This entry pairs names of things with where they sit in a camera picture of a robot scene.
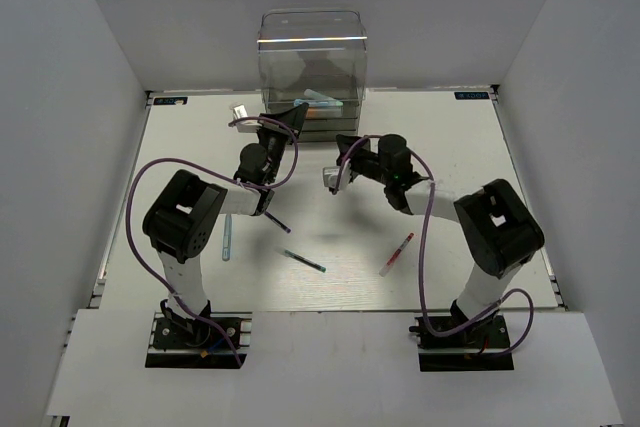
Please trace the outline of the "blue highlighter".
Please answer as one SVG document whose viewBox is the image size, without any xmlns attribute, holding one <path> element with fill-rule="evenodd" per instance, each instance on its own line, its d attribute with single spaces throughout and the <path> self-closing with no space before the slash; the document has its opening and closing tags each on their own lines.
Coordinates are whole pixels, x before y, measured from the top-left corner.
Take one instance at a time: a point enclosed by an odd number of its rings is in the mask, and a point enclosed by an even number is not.
<svg viewBox="0 0 640 427">
<path fill-rule="evenodd" d="M 313 89 L 305 89 L 303 92 L 303 97 L 294 100 L 295 105 L 301 105 L 303 103 L 312 104 L 314 100 L 336 100 L 333 97 L 324 95 L 320 92 L 317 92 Z"/>
</svg>

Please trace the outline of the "clear plastic drawer organizer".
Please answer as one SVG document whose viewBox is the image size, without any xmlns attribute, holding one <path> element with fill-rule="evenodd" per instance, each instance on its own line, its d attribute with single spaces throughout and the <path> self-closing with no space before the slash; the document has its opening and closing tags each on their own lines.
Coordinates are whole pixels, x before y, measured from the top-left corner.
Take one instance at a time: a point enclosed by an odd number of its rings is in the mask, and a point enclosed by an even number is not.
<svg viewBox="0 0 640 427">
<path fill-rule="evenodd" d="M 313 89 L 343 102 L 324 117 L 307 115 L 300 139 L 326 142 L 358 133 L 365 97 L 368 36 L 360 14 L 338 8 L 274 9 L 257 38 L 261 93 L 270 104 L 290 104 Z"/>
</svg>

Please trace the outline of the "orange highlighter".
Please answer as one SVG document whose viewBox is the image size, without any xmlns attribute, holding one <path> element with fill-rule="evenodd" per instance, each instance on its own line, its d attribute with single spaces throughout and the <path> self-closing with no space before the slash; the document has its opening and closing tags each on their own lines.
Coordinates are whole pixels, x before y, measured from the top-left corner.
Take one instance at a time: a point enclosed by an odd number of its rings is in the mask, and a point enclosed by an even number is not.
<svg viewBox="0 0 640 427">
<path fill-rule="evenodd" d="M 309 117 L 324 117 L 331 113 L 331 110 L 328 108 L 320 108 L 320 107 L 309 107 L 307 110 L 307 115 Z"/>
</svg>

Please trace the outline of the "green highlighter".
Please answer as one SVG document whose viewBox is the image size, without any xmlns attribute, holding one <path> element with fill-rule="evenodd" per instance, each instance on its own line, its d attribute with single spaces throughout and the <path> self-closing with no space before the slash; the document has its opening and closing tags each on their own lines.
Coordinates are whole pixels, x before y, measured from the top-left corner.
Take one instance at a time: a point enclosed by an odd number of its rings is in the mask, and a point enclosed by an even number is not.
<svg viewBox="0 0 640 427">
<path fill-rule="evenodd" d="M 343 102 L 339 100 L 314 100 L 313 107 L 318 108 L 341 108 L 343 107 Z"/>
</svg>

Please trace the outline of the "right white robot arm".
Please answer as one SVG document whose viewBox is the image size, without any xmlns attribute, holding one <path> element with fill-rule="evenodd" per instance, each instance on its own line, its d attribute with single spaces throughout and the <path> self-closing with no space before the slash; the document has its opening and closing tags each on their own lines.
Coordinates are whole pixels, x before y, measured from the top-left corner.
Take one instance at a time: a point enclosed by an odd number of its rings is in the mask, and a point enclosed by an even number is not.
<svg viewBox="0 0 640 427">
<path fill-rule="evenodd" d="M 325 187 L 333 195 L 364 177 L 383 187 L 388 204 L 397 212 L 419 216 L 422 226 L 418 251 L 418 296 L 422 329 L 433 338 L 454 337 L 472 346 L 488 332 L 488 322 L 511 296 L 532 296 L 510 283 L 545 244 L 544 233 L 521 197 L 505 179 L 457 197 L 437 185 L 435 175 L 398 134 L 336 137 L 338 157 L 323 172 Z M 431 322 L 426 297 L 426 250 L 432 219 L 457 223 L 473 266 L 462 292 L 452 301 L 447 329 Z"/>
</svg>

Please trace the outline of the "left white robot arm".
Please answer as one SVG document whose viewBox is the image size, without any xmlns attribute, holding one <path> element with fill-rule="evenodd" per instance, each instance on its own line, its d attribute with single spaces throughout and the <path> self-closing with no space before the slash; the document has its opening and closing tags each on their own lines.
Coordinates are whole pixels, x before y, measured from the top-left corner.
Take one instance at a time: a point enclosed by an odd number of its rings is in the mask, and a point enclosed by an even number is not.
<svg viewBox="0 0 640 427">
<path fill-rule="evenodd" d="M 222 214 L 260 216 L 275 193 L 286 147 L 296 146 L 309 104 L 256 118 L 234 115 L 232 124 L 249 128 L 257 140 L 243 147 L 233 177 L 223 186 L 180 169 L 151 205 L 143 233 L 162 262 L 170 297 L 161 312 L 188 345 L 199 346 L 211 334 L 211 304 L 204 291 L 200 254 Z"/>
</svg>

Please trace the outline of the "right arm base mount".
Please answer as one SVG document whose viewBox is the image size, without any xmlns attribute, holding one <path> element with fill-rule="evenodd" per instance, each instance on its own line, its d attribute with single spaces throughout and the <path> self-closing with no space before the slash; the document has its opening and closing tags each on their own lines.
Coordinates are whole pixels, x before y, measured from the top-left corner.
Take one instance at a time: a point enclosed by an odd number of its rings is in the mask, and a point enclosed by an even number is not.
<svg viewBox="0 0 640 427">
<path fill-rule="evenodd" d="M 511 353 L 503 354 L 511 346 L 505 318 L 491 314 L 466 330 L 447 337 L 430 333 L 419 316 L 409 327 L 417 340 L 421 372 L 498 372 L 513 371 Z"/>
</svg>

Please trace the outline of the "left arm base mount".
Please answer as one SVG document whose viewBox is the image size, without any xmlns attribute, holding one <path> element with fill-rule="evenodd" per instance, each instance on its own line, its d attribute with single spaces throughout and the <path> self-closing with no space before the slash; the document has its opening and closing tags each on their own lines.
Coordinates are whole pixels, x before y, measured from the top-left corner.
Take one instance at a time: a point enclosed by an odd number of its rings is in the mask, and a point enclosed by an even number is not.
<svg viewBox="0 0 640 427">
<path fill-rule="evenodd" d="M 149 369 L 240 369 L 249 352 L 251 314 L 222 314 L 210 320 L 224 330 L 197 319 L 174 316 L 167 301 L 154 314 L 145 367 Z"/>
</svg>

